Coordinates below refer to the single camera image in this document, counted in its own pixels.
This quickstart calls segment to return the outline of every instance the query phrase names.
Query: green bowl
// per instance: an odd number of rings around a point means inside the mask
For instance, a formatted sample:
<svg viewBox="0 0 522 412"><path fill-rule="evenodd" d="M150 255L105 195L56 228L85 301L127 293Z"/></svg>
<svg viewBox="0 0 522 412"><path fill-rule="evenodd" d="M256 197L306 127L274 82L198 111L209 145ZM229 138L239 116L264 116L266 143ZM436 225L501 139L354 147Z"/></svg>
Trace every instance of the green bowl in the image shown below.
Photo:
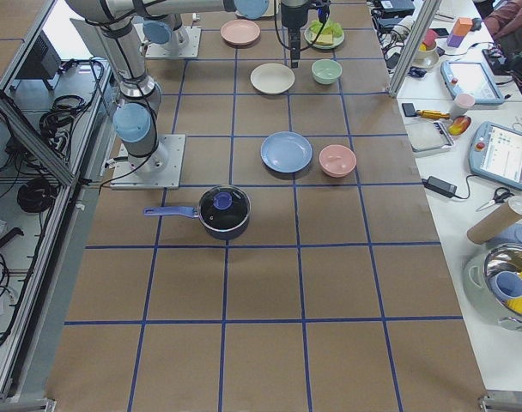
<svg viewBox="0 0 522 412"><path fill-rule="evenodd" d="M341 64L335 60L323 58L322 60L317 60L313 63L311 66L311 72L313 73L314 80L318 83L332 84L341 76L343 68L341 67Z"/></svg>

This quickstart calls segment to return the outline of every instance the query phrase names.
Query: metal pot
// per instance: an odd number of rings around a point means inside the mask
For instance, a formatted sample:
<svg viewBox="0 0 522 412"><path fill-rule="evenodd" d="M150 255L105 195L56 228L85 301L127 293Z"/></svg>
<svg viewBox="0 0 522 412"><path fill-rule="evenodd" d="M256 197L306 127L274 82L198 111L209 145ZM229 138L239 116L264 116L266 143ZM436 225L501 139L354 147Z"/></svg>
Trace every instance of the metal pot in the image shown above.
<svg viewBox="0 0 522 412"><path fill-rule="evenodd" d="M247 228L250 219L250 198L238 187L220 185L206 191L197 207L146 208L143 214L198 218L211 236L219 240L230 240L243 234Z"/></svg>
<svg viewBox="0 0 522 412"><path fill-rule="evenodd" d="M503 270L522 270L522 245L500 245L473 257L464 268L465 294L490 323L522 332L522 313L507 307L490 287L490 278Z"/></svg>

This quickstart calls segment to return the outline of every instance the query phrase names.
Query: white mounting plate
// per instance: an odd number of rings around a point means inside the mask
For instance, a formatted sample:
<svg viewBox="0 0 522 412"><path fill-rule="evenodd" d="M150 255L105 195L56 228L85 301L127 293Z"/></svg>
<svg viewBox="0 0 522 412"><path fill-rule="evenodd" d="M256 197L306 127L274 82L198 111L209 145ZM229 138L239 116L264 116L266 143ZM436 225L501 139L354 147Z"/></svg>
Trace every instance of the white mounting plate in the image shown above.
<svg viewBox="0 0 522 412"><path fill-rule="evenodd" d="M120 179L131 172L130 163L121 161L114 168L113 179L110 186L115 190L141 190L141 189L178 189L181 179L181 167L183 166L183 154L185 153L185 135L159 135L160 144L163 144L169 156L167 158L167 166L159 172L152 172L144 176L132 173ZM127 150L124 145L120 146L118 156L127 156Z"/></svg>
<svg viewBox="0 0 522 412"><path fill-rule="evenodd" d="M139 34L139 38L141 41L144 41L144 33L143 33L143 25L135 24L135 29ZM151 43L149 48L147 49L146 58L147 59L181 59L181 58L197 58L198 50L200 48L200 34L202 29L200 27L185 27L186 32L189 35L189 43L179 49L178 54L173 54L169 50L164 49L161 45L157 45L156 43Z"/></svg>

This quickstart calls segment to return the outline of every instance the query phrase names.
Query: paper towel roll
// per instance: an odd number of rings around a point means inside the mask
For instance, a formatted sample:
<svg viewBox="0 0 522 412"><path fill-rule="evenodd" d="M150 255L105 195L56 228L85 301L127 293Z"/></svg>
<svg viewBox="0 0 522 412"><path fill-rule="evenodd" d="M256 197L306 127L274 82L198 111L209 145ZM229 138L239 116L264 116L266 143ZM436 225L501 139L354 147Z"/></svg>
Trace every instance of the paper towel roll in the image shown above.
<svg viewBox="0 0 522 412"><path fill-rule="evenodd" d="M509 197L507 202L469 229L467 238L481 245L520 219L522 219L522 196Z"/></svg>

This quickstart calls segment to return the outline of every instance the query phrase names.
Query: pot handle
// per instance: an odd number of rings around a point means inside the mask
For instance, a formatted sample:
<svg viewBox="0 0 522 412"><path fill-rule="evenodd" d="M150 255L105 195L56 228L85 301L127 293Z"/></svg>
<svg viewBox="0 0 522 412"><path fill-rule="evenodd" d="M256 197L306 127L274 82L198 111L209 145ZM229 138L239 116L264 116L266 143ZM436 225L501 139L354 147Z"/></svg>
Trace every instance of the pot handle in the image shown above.
<svg viewBox="0 0 522 412"><path fill-rule="evenodd" d="M164 206L160 208L145 208L145 216L184 216L191 219L198 217L196 208L190 206Z"/></svg>
<svg viewBox="0 0 522 412"><path fill-rule="evenodd" d="M484 289L484 286L481 284L481 271L478 266L471 266L469 270L467 270L467 276L473 285L479 289Z"/></svg>
<svg viewBox="0 0 522 412"><path fill-rule="evenodd" d="M522 320L513 317L499 318L498 324L505 329L520 330L522 332Z"/></svg>

